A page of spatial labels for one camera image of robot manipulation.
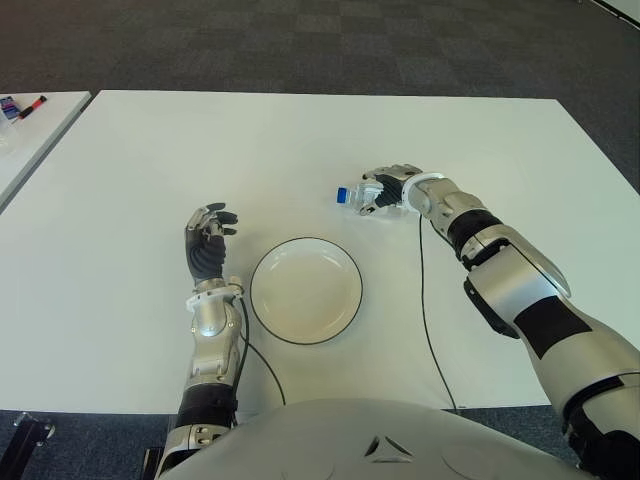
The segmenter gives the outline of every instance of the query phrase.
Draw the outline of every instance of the robot forearm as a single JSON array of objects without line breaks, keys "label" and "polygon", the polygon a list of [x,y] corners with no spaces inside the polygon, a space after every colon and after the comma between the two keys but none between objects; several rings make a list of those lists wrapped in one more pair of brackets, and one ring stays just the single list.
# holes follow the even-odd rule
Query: robot forearm
[{"label": "robot forearm", "polygon": [[223,235],[235,232],[222,224],[236,221],[235,215],[216,212],[223,207],[214,204],[197,210],[185,231],[187,263],[196,283],[187,300],[195,349],[157,477],[226,433],[237,409],[242,322],[232,302],[243,290],[239,279],[232,277],[227,285],[222,278]]},{"label": "robot forearm", "polygon": [[636,478],[640,352],[576,309],[560,270],[451,180],[410,165],[374,170],[365,178],[396,194],[378,197],[362,214],[408,204],[453,247],[469,271],[464,289],[473,304],[495,331],[525,343],[585,469],[603,478]]}]

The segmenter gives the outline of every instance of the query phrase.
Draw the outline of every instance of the white surface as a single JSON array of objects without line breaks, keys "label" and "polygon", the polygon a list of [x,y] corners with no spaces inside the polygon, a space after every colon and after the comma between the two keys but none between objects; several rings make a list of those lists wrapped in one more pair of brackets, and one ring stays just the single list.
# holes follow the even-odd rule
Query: white surface
[{"label": "white surface", "polygon": [[89,92],[0,93],[0,98],[12,96],[18,106],[25,109],[40,95],[47,97],[47,101],[30,116],[14,124],[17,134],[15,148],[8,156],[0,156],[0,206],[91,96]]},{"label": "white surface", "polygon": [[622,13],[640,22],[640,0],[604,0]]},{"label": "white surface", "polygon": [[[291,402],[448,405],[420,315],[417,219],[359,217],[338,185],[396,162],[439,171],[564,272],[576,306],[640,345],[640,198],[553,100],[102,92],[0,215],[0,408],[176,411],[192,351],[183,228],[238,214],[226,275],[313,236],[356,261],[362,305],[335,339],[252,339]],[[426,310],[458,403],[546,402],[524,346],[466,298],[465,270],[424,229]],[[277,406],[253,354],[242,410]]]},{"label": "white surface", "polygon": [[264,327],[292,343],[312,344],[342,332],[358,311],[362,280],[353,259],[317,238],[278,245],[251,279],[251,303]]},{"label": "white surface", "polygon": [[18,134],[5,115],[0,115],[0,161],[15,148]]}]

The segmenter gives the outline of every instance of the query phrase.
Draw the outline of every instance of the blue bottle cap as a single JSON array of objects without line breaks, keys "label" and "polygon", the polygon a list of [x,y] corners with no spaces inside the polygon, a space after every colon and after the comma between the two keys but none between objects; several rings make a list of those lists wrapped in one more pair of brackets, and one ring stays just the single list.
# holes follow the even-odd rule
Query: blue bottle cap
[{"label": "blue bottle cap", "polygon": [[336,198],[336,202],[347,203],[347,192],[348,190],[345,187],[338,187],[338,197]]}]

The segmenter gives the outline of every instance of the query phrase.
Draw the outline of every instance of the marker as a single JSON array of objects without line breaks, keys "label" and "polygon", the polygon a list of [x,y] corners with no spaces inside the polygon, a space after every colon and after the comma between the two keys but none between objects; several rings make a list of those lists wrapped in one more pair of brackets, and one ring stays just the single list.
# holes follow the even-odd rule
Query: marker
[{"label": "marker", "polygon": [[40,105],[42,105],[46,101],[47,101],[47,97],[45,97],[44,95],[40,95],[40,98],[38,98],[38,100],[33,102],[31,106],[25,108],[22,112],[20,112],[20,115],[18,115],[18,119],[24,120],[29,115],[31,115],[34,110],[36,110],[38,107],[40,107]]}]

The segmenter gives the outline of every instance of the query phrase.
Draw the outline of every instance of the cable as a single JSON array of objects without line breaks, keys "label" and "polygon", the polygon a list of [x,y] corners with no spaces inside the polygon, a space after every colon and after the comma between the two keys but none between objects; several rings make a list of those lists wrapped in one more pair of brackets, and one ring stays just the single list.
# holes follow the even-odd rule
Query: cable
[{"label": "cable", "polygon": [[[278,379],[278,376],[276,375],[276,372],[273,371],[273,368],[271,368],[271,365],[269,364],[267,359],[264,358],[264,355],[262,355],[258,351],[258,349],[256,347],[254,347],[253,344],[249,341],[249,313],[247,312],[247,305],[244,302],[243,298],[240,298],[240,304],[242,305],[242,314],[244,316],[244,326],[245,326],[246,335],[243,335],[242,331],[240,331],[240,338],[242,338],[242,340],[244,340],[244,349],[242,350],[242,358],[240,359],[240,365],[238,366],[238,374],[236,375],[236,378],[233,381],[233,387],[232,387],[233,398],[235,398],[236,393],[238,391],[238,386],[240,385],[240,377],[242,376],[242,371],[244,370],[244,364],[245,364],[245,361],[247,359],[247,352],[249,351],[249,348],[251,348],[251,350],[253,350],[255,352],[255,354],[258,355],[260,360],[262,360],[264,365],[269,369],[269,372],[271,372],[271,376],[273,376],[273,379],[276,381],[276,385],[278,386],[278,390],[280,391],[280,397],[282,398],[282,404],[286,405],[287,404],[287,400],[285,399],[285,396],[284,396],[284,389],[282,388],[282,384],[280,383],[280,380]],[[233,416],[231,417],[231,424],[234,427],[238,426],[238,420],[236,419],[235,412],[233,413]]]},{"label": "cable", "polygon": [[233,379],[233,398],[235,398],[236,393],[238,392],[238,385],[240,384],[240,377],[242,376],[242,370],[244,369],[244,362],[247,360],[247,353],[249,351],[249,313],[247,312],[247,305],[244,303],[244,298],[242,297],[240,297],[240,304],[242,305],[242,314],[244,315],[244,329],[247,332],[245,334],[247,341],[245,342],[244,349],[242,350],[242,358],[240,359],[240,365],[238,366],[238,373],[236,378]]},{"label": "cable", "polygon": [[287,400],[284,397],[284,389],[282,388],[282,384],[280,383],[280,380],[278,379],[278,376],[276,375],[276,372],[273,371],[273,368],[271,368],[271,365],[269,364],[269,362],[267,361],[266,358],[264,358],[264,355],[262,355],[258,349],[256,347],[253,346],[252,343],[248,343],[246,342],[245,345],[249,345],[249,348],[251,350],[253,350],[255,352],[256,355],[258,355],[258,357],[260,357],[260,360],[262,360],[262,363],[264,363],[264,366],[267,367],[267,369],[269,370],[269,372],[271,372],[271,376],[273,377],[273,379],[276,382],[276,385],[278,386],[278,390],[280,391],[280,398],[282,399],[282,405],[286,405],[287,404]]},{"label": "cable", "polygon": [[427,343],[429,344],[429,350],[431,351],[431,356],[433,357],[433,361],[436,364],[436,368],[438,369],[438,373],[440,374],[440,378],[442,379],[444,388],[447,390],[447,394],[449,395],[449,399],[451,400],[453,411],[456,413],[456,415],[460,415],[460,410],[458,410],[458,405],[456,405],[456,402],[453,399],[453,395],[451,394],[449,385],[447,384],[447,381],[444,378],[444,374],[442,373],[442,369],[440,368],[440,364],[438,363],[436,354],[433,351],[433,345],[431,344],[431,336],[429,335],[429,329],[427,328],[427,314],[424,309],[424,250],[422,248],[422,215],[418,215],[418,236],[420,237],[420,304],[422,306],[422,323],[424,324],[424,333],[427,336]]},{"label": "cable", "polygon": [[[240,304],[242,305],[242,314],[244,316],[244,328],[247,332],[247,338],[249,338],[249,313],[247,312],[247,305],[244,303],[244,298],[242,297],[240,297]],[[249,353],[248,341],[244,343],[242,358],[240,359],[240,365],[238,365],[238,373],[236,374],[236,378],[233,379],[233,385],[231,387],[231,398],[233,399],[236,398],[236,393],[238,392],[238,385],[240,385],[240,377],[242,376],[242,370],[244,370],[244,362],[247,360],[247,353]],[[238,420],[236,420],[236,412],[233,412],[233,414],[231,415],[231,425],[233,425],[234,427],[238,425]]]}]

